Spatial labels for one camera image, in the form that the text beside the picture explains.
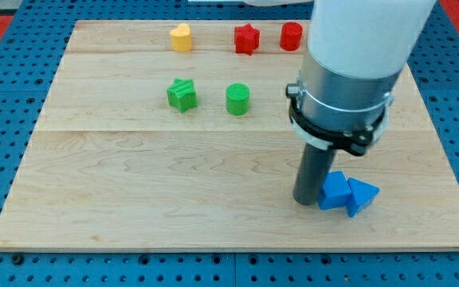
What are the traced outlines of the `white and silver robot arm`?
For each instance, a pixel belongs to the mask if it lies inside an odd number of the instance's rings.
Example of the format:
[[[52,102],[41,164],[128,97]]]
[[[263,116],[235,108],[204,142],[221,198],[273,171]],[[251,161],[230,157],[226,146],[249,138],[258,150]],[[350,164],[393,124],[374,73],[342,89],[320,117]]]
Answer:
[[[297,82],[296,133],[313,147],[364,155],[386,129],[391,91],[434,0],[316,0]]]

